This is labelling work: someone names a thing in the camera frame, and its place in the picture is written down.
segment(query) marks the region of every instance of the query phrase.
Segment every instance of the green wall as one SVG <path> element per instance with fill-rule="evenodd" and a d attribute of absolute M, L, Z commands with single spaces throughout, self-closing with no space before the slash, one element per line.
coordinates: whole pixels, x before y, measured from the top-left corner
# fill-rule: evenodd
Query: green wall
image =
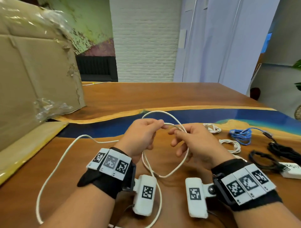
<path fill-rule="evenodd" d="M 109 0 L 38 0 L 45 8 L 60 10 L 73 28 L 72 38 L 76 54 L 94 47 L 96 54 L 106 55 L 113 45 L 113 29 Z"/>

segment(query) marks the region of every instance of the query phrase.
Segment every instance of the person's right hand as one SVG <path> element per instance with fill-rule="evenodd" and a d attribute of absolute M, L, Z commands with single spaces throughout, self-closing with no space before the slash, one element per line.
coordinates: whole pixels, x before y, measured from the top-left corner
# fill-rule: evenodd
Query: person's right hand
<path fill-rule="evenodd" d="M 184 143 L 176 151 L 178 157 L 182 156 L 189 148 L 189 158 L 192 156 L 202 162 L 205 169 L 211 170 L 215 166 L 235 157 L 224 148 L 221 143 L 201 123 L 183 124 L 187 133 L 178 128 L 168 132 L 175 135 L 171 146 L 175 147 L 181 141 Z"/>

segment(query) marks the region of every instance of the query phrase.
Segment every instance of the wooden tabletop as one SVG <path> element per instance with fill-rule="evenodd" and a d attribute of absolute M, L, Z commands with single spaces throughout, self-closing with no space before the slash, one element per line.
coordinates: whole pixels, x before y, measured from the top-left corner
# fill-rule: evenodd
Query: wooden tabletop
<path fill-rule="evenodd" d="M 100 91 L 106 85 L 106 92 Z M 82 109 L 70 114 L 69 118 L 89 119 L 106 114 L 121 112 L 145 107 L 182 106 L 189 103 L 196 104 L 226 104 L 234 106 L 263 105 L 234 92 L 219 84 L 188 84 L 188 83 L 105 83 L 85 86 L 86 110 Z M 151 90 L 156 91 L 154 96 L 144 95 L 149 102 L 144 102 L 140 97 Z M 218 139 L 228 138 L 228 132 L 217 134 Z M 101 141 L 119 139 L 121 136 L 101 138 Z M 33 228 L 39 224 L 35 216 L 36 198 L 44 181 L 53 171 L 60 157 L 74 139 L 55 137 L 36 156 L 29 160 L 15 175 L 0 187 L 0 227 L 5 228 Z M 165 175 L 173 170 L 181 161 L 176 158 L 176 148 L 170 146 L 172 136 L 166 130 L 159 130 L 154 141 L 154 150 L 147 151 L 146 155 L 152 168 L 159 174 Z M 252 144 L 243 146 L 240 156 L 247 159 L 248 153 L 259 150 L 268 153 L 266 145 L 269 140 L 261 135 L 252 137 Z M 279 140 L 279 143 L 290 145 L 296 151 L 301 151 L 301 143 L 298 140 Z M 57 172 L 50 179 L 42 194 L 40 212 L 43 220 L 61 205 L 66 198 L 76 189 L 76 183 L 85 172 L 87 163 L 100 150 L 101 147 L 109 148 L 113 144 L 97 144 L 90 139 L 80 139 L 70 149 L 61 163 Z M 136 177 L 141 174 L 149 174 L 140 161 L 137 164 Z M 266 173 L 276 184 L 277 191 L 284 204 L 301 219 L 300 201 L 301 180 L 285 179 L 279 174 Z M 153 227 L 223 227 L 220 221 L 212 215 L 208 219 L 194 219 L 189 217 L 185 179 L 187 177 L 200 177 L 204 183 L 211 183 L 211 173 L 204 170 L 198 163 L 191 161 L 185 163 L 171 177 L 158 179 L 162 190 L 163 205 L 158 221 Z M 121 212 L 132 204 L 131 193 L 121 193 L 116 201 L 112 222 L 116 221 Z M 207 201 L 208 208 L 214 211 L 226 223 L 227 227 L 237 227 L 232 214 L 217 200 Z M 118 226 L 121 227 L 145 227 L 151 223 L 159 206 L 159 194 L 156 192 L 153 213 L 149 217 L 141 217 L 128 210 L 122 217 Z"/>

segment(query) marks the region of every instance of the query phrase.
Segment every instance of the coiled blue cable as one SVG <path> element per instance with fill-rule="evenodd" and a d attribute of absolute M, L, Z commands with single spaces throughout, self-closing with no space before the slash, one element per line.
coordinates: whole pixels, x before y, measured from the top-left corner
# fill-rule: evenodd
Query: coiled blue cable
<path fill-rule="evenodd" d="M 256 129 L 261 131 L 262 133 L 265 133 L 266 131 L 261 130 L 259 128 L 247 128 L 245 130 L 239 130 L 239 129 L 232 129 L 229 131 L 229 134 L 233 139 L 238 141 L 241 145 L 249 145 L 251 143 L 251 137 L 252 137 L 252 131 L 251 129 Z"/>

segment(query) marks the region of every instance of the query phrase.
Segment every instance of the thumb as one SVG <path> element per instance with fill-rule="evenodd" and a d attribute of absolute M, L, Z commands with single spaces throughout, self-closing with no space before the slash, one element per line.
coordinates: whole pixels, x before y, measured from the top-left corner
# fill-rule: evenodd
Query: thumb
<path fill-rule="evenodd" d="M 186 142 L 189 140 L 189 133 L 180 131 L 180 130 L 175 130 L 175 136 L 178 139 L 181 139 L 182 141 Z"/>
<path fill-rule="evenodd" d="M 148 125 L 149 130 L 152 133 L 155 133 L 157 130 L 159 130 L 164 125 L 164 121 L 162 119 L 155 121 L 154 123 Z"/>

